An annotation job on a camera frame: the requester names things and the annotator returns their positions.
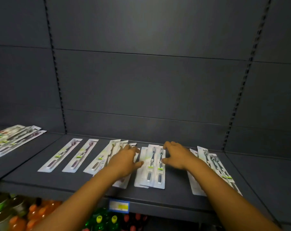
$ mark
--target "person's left hand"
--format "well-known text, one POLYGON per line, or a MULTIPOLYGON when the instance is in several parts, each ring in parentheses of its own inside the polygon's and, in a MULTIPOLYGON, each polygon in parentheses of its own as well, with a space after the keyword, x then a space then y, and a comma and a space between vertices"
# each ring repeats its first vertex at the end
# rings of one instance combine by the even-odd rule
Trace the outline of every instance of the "person's left hand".
POLYGON ((127 144, 117 154, 113 155, 107 167, 114 170, 119 179, 127 176, 143 165, 143 161, 134 163, 136 152, 140 153, 140 150, 137 147, 131 147, 127 144))

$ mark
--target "yellow bottle cap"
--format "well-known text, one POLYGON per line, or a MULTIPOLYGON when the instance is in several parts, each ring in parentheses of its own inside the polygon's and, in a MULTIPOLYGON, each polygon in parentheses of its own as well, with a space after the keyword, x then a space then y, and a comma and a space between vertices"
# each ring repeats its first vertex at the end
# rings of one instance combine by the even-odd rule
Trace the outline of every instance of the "yellow bottle cap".
POLYGON ((102 216, 98 216, 96 217, 96 222, 99 224, 102 222, 103 217, 102 216))
POLYGON ((117 220, 118 220, 118 217, 117 216, 113 216, 111 218, 111 222, 114 223, 114 224, 117 222, 117 220))

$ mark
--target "hand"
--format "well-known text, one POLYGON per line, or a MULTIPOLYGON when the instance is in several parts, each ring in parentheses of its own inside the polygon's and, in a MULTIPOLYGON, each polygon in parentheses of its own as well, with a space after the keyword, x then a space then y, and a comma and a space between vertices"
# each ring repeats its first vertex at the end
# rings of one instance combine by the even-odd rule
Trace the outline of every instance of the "hand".
POLYGON ((107 167, 117 173, 118 179, 127 176, 143 165, 143 161, 134 163, 136 152, 140 153, 140 150, 137 147, 131 147, 127 144, 117 154, 113 155, 107 167))
POLYGON ((197 159, 194 154, 188 150, 187 148, 183 147, 179 143, 175 142, 165 142, 164 149, 168 149, 170 153, 169 158, 164 158, 163 163, 171 165, 174 168, 178 169, 185 169, 187 170, 187 163, 192 159, 197 159))

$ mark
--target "shelf label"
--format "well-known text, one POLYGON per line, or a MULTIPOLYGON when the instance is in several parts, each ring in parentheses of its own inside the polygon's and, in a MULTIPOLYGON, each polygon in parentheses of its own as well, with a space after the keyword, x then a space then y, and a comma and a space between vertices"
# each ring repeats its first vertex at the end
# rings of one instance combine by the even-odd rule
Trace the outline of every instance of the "shelf label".
POLYGON ((128 213, 129 201, 109 199, 109 210, 113 212, 128 213))

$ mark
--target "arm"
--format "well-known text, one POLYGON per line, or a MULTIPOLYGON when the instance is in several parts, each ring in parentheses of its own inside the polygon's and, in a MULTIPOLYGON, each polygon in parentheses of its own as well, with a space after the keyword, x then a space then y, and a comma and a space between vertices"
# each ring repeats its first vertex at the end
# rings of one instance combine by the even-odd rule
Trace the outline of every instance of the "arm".
POLYGON ((81 230, 106 190, 117 180, 142 166, 143 161, 133 162, 136 152, 139 152, 138 148, 130 148, 127 144, 124 149, 110 159, 105 168, 99 171, 33 230, 81 230))
POLYGON ((166 142, 164 148, 168 149, 170 157, 163 159, 163 163, 187 170, 194 176, 226 230, 280 230, 187 148, 175 142, 166 142))

